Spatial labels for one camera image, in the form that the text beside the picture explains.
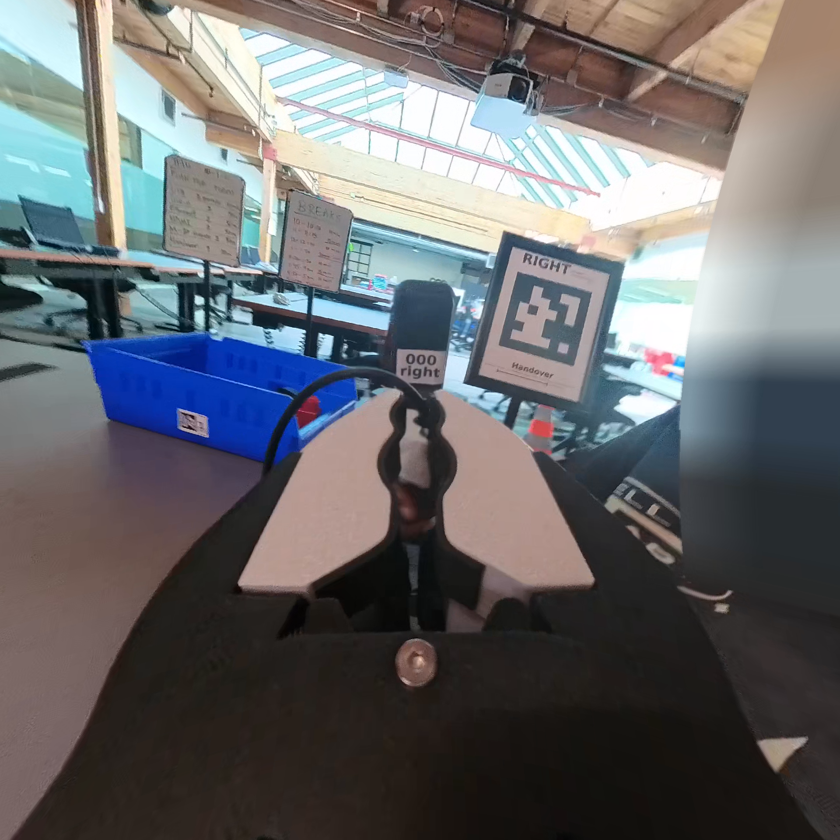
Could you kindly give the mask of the person's right hand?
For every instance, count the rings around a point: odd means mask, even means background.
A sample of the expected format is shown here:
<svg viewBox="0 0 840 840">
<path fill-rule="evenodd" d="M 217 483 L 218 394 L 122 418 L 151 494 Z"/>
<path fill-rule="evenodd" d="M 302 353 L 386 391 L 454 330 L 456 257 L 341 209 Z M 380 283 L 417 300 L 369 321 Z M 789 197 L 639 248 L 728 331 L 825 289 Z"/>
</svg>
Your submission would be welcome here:
<svg viewBox="0 0 840 840">
<path fill-rule="evenodd" d="M 403 541 L 415 543 L 435 525 L 435 506 L 431 491 L 412 484 L 395 485 L 396 509 Z"/>
</svg>

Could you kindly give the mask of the blue plastic bin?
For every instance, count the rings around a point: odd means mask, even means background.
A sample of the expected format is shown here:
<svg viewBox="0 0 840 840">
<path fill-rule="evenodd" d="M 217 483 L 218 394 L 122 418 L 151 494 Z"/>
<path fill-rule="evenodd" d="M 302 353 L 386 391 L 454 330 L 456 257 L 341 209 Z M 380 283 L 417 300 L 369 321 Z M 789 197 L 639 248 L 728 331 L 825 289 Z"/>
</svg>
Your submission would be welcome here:
<svg viewBox="0 0 840 840">
<path fill-rule="evenodd" d="M 82 345 L 108 420 L 259 463 L 292 397 L 343 370 L 204 332 Z"/>
</svg>

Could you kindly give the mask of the written whiteboard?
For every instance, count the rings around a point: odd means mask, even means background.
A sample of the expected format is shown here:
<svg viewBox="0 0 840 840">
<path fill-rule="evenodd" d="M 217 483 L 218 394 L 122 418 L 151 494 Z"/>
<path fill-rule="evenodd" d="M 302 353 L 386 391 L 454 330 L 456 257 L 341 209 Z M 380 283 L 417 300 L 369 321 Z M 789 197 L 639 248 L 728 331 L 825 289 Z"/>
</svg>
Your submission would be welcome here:
<svg viewBox="0 0 840 840">
<path fill-rule="evenodd" d="M 315 291 L 339 291 L 349 252 L 351 210 L 292 190 L 287 193 L 279 278 Z"/>
<path fill-rule="evenodd" d="M 164 158 L 164 251 L 239 268 L 244 209 L 240 176 L 179 154 Z"/>
</svg>

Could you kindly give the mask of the orange traffic cone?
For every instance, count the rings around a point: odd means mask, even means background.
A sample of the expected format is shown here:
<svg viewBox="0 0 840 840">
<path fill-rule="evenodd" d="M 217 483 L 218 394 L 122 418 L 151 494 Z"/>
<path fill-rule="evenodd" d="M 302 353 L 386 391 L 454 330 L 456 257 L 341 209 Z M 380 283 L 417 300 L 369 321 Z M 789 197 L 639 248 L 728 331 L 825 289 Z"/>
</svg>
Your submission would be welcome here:
<svg viewBox="0 0 840 840">
<path fill-rule="evenodd" d="M 524 442 L 534 452 L 551 455 L 553 452 L 554 422 L 553 409 L 538 404 L 534 407 L 528 432 L 523 435 Z"/>
</svg>

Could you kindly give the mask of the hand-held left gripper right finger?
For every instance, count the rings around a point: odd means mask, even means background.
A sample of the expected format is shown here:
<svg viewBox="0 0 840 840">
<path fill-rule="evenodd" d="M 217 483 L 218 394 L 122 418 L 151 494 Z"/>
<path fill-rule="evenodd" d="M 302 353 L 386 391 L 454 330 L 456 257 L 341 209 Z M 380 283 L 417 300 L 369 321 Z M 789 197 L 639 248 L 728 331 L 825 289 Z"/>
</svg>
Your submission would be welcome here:
<svg viewBox="0 0 840 840">
<path fill-rule="evenodd" d="M 447 392 L 434 427 L 434 578 L 446 621 L 501 601 L 585 592 L 595 577 L 531 449 Z"/>
</svg>

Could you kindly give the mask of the printed marker sign board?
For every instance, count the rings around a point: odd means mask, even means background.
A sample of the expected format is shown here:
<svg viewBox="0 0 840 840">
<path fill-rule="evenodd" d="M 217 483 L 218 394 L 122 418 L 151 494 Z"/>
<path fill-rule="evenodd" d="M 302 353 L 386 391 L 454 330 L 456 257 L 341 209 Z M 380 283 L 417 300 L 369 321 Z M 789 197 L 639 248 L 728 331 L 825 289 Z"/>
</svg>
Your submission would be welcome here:
<svg viewBox="0 0 840 840">
<path fill-rule="evenodd" d="M 590 411 L 624 264 L 506 232 L 465 384 Z"/>
</svg>

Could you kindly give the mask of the long wooden office desk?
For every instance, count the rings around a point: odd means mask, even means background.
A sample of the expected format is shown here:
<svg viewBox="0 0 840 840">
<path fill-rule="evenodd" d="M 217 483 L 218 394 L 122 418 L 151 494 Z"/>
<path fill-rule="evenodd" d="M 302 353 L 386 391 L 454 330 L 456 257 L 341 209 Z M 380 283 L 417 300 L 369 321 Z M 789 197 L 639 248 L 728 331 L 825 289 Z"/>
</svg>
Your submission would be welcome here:
<svg viewBox="0 0 840 840">
<path fill-rule="evenodd" d="M 132 320 L 120 313 L 120 295 L 135 291 L 140 281 L 174 286 L 177 311 L 162 305 L 158 308 L 177 323 L 176 331 L 193 332 L 195 297 L 204 298 L 204 329 L 210 330 L 214 318 L 217 293 L 227 295 L 226 309 L 218 317 L 230 320 L 231 299 L 235 282 L 262 282 L 271 267 L 229 267 L 216 263 L 205 265 L 196 259 L 176 258 L 153 252 L 130 252 L 108 256 L 87 251 L 62 251 L 43 248 L 1 248 L 1 274 L 6 277 L 35 277 L 53 287 L 71 291 L 87 304 L 85 313 L 88 337 L 91 340 L 118 339 L 123 336 L 123 321 Z"/>
</svg>

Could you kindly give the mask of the black rubber loop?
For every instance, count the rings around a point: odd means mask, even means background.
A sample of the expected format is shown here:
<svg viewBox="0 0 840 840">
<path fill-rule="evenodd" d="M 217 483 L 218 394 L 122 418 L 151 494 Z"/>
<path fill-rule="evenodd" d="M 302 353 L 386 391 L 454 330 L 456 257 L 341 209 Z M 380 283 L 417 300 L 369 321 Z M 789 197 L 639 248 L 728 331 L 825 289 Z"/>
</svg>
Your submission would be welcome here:
<svg viewBox="0 0 840 840">
<path fill-rule="evenodd" d="M 295 417 L 296 411 L 303 404 L 303 402 L 311 395 L 316 395 L 320 390 L 329 385 L 356 378 L 363 378 L 369 382 L 377 385 L 388 385 L 395 388 L 404 397 L 407 406 L 413 410 L 418 411 L 418 422 L 421 427 L 429 429 L 432 425 L 432 420 L 435 419 L 439 411 L 434 408 L 433 397 L 426 392 L 420 391 L 415 385 L 409 384 L 401 379 L 397 374 L 385 371 L 379 367 L 361 366 L 361 367 L 343 367 L 340 370 L 327 373 L 309 385 L 306 385 L 301 391 L 295 394 L 283 414 L 280 415 L 278 422 L 272 431 L 266 452 L 262 462 L 261 477 L 267 478 L 270 471 L 273 469 L 277 461 L 277 450 L 281 439 L 286 431 L 287 426 Z M 395 485 L 398 482 L 405 483 L 398 479 L 393 485 L 395 493 Z"/>
</svg>

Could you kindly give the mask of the white ceiling projector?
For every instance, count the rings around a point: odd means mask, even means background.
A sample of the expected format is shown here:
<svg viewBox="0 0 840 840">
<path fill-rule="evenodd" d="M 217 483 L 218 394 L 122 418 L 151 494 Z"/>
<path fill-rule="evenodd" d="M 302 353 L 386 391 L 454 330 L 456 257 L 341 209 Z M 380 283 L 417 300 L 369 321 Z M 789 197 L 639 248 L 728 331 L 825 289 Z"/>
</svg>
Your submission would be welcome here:
<svg viewBox="0 0 840 840">
<path fill-rule="evenodd" d="M 482 83 L 469 124 L 502 140 L 523 137 L 537 122 L 546 77 L 527 68 L 522 50 L 495 59 Z"/>
</svg>

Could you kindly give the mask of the wooden support post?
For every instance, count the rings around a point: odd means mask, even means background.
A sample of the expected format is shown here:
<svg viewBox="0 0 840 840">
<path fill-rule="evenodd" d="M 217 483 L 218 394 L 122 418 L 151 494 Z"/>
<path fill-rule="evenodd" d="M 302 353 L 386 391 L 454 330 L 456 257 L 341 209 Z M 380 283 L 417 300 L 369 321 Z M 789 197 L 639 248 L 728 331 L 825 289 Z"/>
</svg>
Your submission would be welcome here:
<svg viewBox="0 0 840 840">
<path fill-rule="evenodd" d="M 127 248 L 119 115 L 112 74 L 112 2 L 76 1 L 94 224 L 101 245 Z"/>
</svg>

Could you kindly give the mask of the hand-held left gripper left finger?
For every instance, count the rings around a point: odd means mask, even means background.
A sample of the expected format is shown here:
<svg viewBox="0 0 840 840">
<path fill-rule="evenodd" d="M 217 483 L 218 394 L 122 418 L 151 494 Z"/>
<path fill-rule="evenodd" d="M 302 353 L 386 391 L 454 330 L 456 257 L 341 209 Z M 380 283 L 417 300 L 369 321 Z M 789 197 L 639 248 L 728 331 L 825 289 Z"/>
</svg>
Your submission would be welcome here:
<svg viewBox="0 0 840 840">
<path fill-rule="evenodd" d="M 399 391 L 382 391 L 306 444 L 238 578 L 246 594 L 309 600 L 395 537 L 404 433 Z"/>
</svg>

